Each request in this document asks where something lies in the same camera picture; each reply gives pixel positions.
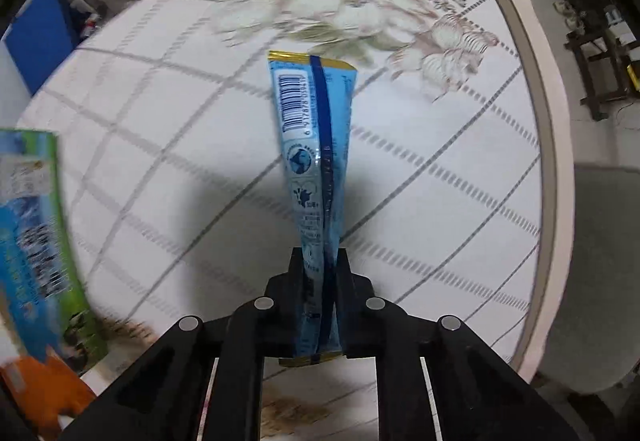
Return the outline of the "panda orange snack bag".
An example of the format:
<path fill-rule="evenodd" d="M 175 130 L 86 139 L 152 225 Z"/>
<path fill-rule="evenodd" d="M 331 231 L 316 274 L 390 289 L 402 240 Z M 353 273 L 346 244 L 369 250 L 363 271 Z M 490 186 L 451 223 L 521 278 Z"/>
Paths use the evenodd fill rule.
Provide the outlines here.
<path fill-rule="evenodd" d="M 96 394 L 51 348 L 46 361 L 23 355 L 1 366 L 1 377 L 17 406 L 43 440 L 57 440 L 60 417 L 76 418 Z"/>

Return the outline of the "long blue snack packet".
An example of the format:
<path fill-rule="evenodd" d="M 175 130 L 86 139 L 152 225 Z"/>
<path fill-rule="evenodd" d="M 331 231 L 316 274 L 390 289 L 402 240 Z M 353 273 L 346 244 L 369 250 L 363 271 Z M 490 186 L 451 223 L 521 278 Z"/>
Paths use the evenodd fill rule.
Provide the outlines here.
<path fill-rule="evenodd" d="M 338 248 L 355 67 L 317 55 L 268 53 L 281 155 L 302 247 L 296 357 L 311 363 L 341 352 L 336 314 Z"/>

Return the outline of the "grey plastic chair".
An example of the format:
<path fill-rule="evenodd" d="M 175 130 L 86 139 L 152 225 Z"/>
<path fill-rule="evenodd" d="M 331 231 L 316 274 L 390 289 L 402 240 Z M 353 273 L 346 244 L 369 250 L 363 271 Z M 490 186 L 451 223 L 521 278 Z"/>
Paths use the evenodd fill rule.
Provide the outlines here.
<path fill-rule="evenodd" d="M 639 362 L 639 171 L 575 167 L 570 273 L 539 365 L 590 395 Z"/>

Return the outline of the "milk carton cardboard box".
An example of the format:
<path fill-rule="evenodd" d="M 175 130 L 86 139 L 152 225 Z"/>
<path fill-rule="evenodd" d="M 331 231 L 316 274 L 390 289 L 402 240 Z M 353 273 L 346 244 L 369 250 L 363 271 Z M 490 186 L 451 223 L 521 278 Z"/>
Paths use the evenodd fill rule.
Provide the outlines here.
<path fill-rule="evenodd" d="M 1 296 L 37 360 L 53 350 L 82 375 L 107 354 L 67 234 L 51 132 L 1 131 Z"/>

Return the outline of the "floral patterned tablecloth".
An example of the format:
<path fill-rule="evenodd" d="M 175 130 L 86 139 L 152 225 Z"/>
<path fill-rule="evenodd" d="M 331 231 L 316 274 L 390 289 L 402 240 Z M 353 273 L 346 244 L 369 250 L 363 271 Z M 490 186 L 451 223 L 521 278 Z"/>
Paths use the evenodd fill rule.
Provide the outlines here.
<path fill-rule="evenodd" d="M 573 239 L 532 0 L 140 0 L 1 133 L 45 440 L 569 440 Z"/>

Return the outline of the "dark wooden chair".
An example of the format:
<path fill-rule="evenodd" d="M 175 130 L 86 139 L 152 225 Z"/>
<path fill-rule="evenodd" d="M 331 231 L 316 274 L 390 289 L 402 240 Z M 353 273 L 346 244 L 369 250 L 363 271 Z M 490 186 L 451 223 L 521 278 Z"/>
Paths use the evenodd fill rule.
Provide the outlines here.
<path fill-rule="evenodd" d="M 608 119 L 614 104 L 639 101 L 639 40 L 598 28 L 566 35 L 565 49 L 575 57 L 585 94 L 579 104 L 594 121 Z"/>

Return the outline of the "blue folded mat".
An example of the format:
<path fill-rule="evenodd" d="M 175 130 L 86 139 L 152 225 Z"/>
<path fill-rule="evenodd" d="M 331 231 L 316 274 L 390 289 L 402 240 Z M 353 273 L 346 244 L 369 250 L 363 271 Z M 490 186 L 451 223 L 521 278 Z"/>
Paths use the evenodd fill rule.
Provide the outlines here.
<path fill-rule="evenodd" d="M 78 43 L 78 25 L 68 0 L 31 0 L 14 18 L 6 37 L 6 47 L 31 96 Z"/>

